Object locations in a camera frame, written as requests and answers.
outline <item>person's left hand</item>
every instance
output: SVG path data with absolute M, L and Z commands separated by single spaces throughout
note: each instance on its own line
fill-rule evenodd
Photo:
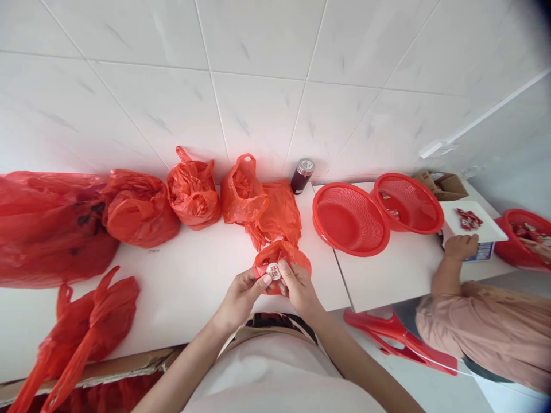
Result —
M 271 282 L 268 274 L 255 279 L 252 268 L 237 275 L 211 321 L 226 334 L 233 333 L 247 320 L 254 302 Z

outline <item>red plastic bag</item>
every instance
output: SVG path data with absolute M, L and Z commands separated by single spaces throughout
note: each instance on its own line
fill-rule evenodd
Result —
M 109 271 L 95 291 L 74 302 L 72 288 L 60 287 L 57 323 L 40 345 L 37 362 L 9 413 L 26 412 L 40 385 L 60 377 L 42 408 L 43 412 L 54 411 L 78 383 L 86 362 L 104 359 L 126 337 L 139 287 L 134 277 L 129 277 L 108 288 L 119 268 Z
M 257 179 L 257 161 L 251 154 L 237 158 L 222 180 L 220 195 L 226 224 L 253 222 L 268 209 L 268 194 Z
M 259 279 L 264 274 L 266 274 L 266 266 L 270 263 L 277 263 L 279 260 L 287 261 L 289 266 L 291 263 L 306 268 L 308 275 L 312 276 L 312 265 L 310 260 L 306 255 L 304 255 L 298 248 L 295 248 L 293 245 L 287 241 L 279 240 L 273 244 L 268 245 L 261 252 L 257 254 L 257 257 L 254 259 L 253 270 L 254 276 L 256 279 Z M 277 286 L 277 283 L 274 283 L 274 289 L 270 292 L 270 295 L 281 295 L 281 290 Z
M 217 223 L 222 208 L 212 177 L 214 161 L 192 161 L 181 146 L 176 147 L 176 154 L 181 162 L 166 177 L 170 206 L 195 231 Z
M 119 245 L 102 225 L 107 178 L 0 176 L 0 287 L 49 288 L 105 272 Z
M 178 235 L 180 221 L 159 178 L 114 169 L 102 193 L 107 205 L 103 225 L 119 241 L 153 248 Z
M 274 242 L 279 236 L 298 247 L 302 224 L 291 184 L 288 180 L 280 180 L 262 184 L 262 188 L 268 194 L 270 206 L 256 222 L 256 229 L 261 234 L 259 240 L 263 243 L 256 245 L 253 240 L 255 248 L 259 251 L 266 244 L 264 240 Z
M 241 155 L 221 187 L 226 224 L 245 227 L 257 251 L 279 237 L 298 246 L 300 212 L 287 180 L 262 184 L 256 178 L 256 160 Z
M 110 383 L 98 384 L 94 387 L 75 388 L 69 398 L 57 409 L 57 412 L 107 413 L 124 411 L 130 413 L 162 375 L 163 372 L 157 371 L 150 375 L 127 377 Z M 37 399 L 42 400 L 42 403 L 36 403 Z M 45 398 L 42 396 L 35 397 L 33 406 L 38 406 L 36 411 L 40 411 L 44 401 Z

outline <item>red colander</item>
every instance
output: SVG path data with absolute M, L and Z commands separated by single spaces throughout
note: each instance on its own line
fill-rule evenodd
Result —
M 551 234 L 551 223 L 535 213 L 523 209 L 509 209 L 495 222 L 509 237 L 508 241 L 495 243 L 495 253 L 503 261 L 516 268 L 529 271 L 551 272 L 551 264 L 545 263 L 540 257 L 531 252 L 526 245 L 519 240 L 514 225 L 524 223 L 532 225 L 538 231 Z
M 329 246 L 350 255 L 377 255 L 390 239 L 382 208 L 363 189 L 344 182 L 324 185 L 317 191 L 313 222 Z
M 436 197 L 426 186 L 407 175 L 381 175 L 375 181 L 371 196 L 386 212 L 393 231 L 428 235 L 444 226 L 444 211 Z

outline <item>candy wrapper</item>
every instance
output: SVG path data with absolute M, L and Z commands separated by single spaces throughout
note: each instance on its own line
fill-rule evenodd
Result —
M 549 258 L 544 256 L 538 246 L 551 248 L 551 236 L 543 233 L 528 223 L 513 224 L 515 235 L 531 252 L 536 254 L 547 265 L 551 264 Z
M 476 231 L 483 224 L 483 221 L 473 211 L 463 211 L 457 208 L 457 213 L 461 219 L 461 227 L 466 231 Z

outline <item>white tiled wall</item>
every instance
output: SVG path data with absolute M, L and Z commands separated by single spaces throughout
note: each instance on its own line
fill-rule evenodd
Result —
M 3 0 L 0 172 L 164 177 L 177 145 L 218 181 L 245 152 L 263 179 L 306 156 L 317 181 L 464 170 L 498 129 L 418 152 L 551 66 L 548 42 L 513 0 Z M 522 145 L 515 130 L 503 148 Z

